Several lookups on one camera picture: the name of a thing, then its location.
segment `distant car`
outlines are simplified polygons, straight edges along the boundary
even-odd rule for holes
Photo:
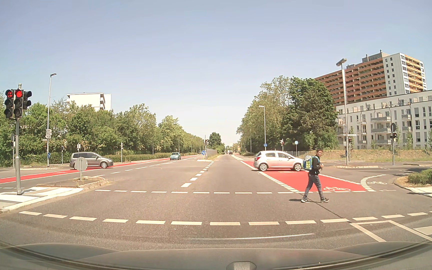
[[[180,160],[181,159],[181,154],[178,152],[173,152],[171,153],[171,156],[169,156],[170,160]]]
[[[113,160],[111,160],[110,158],[101,156],[94,152],[78,152],[71,155],[69,167],[76,169],[75,161],[78,159],[78,157],[85,158],[88,161],[88,167],[101,167],[103,169],[106,169],[113,166]]]
[[[254,157],[253,166],[262,172],[269,168],[287,168],[293,171],[301,171],[303,169],[303,160],[283,151],[261,151]]]

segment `balcony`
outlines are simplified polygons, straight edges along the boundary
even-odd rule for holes
[[[391,122],[391,117],[389,116],[375,117],[375,118],[371,118],[371,122]]]
[[[384,127],[384,128],[372,128],[371,133],[390,133],[391,128]]]
[[[377,145],[390,145],[391,144],[391,139],[375,140],[374,142]]]

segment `street lamp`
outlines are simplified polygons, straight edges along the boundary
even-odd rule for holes
[[[341,66],[341,74],[343,75],[343,93],[344,93],[344,126],[346,127],[346,166],[348,165],[348,161],[350,160],[350,145],[349,145],[349,139],[348,139],[348,115],[347,112],[348,110],[346,109],[346,78],[344,75],[344,67],[343,64],[347,61],[348,59],[343,58],[341,60],[339,60],[339,62],[336,63],[336,66],[339,67]]]
[[[264,113],[264,145],[266,144],[266,107],[263,105],[259,105],[260,108],[262,108],[262,111]]]
[[[47,94],[47,125],[46,129],[50,128],[50,98],[51,98],[51,78],[55,76],[56,73],[53,73],[49,76],[49,93]],[[50,166],[50,140],[46,139],[46,159],[47,159],[47,166]]]

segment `round sign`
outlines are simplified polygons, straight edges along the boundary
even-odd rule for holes
[[[76,159],[76,161],[74,162],[74,167],[82,172],[84,170],[86,170],[86,168],[88,167],[88,161],[86,160],[86,158],[80,156],[78,157],[78,159]]]

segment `backpack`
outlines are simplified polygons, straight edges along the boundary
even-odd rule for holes
[[[319,162],[319,157],[317,156],[305,156],[303,159],[303,169],[311,171],[313,168],[313,158],[317,158]]]

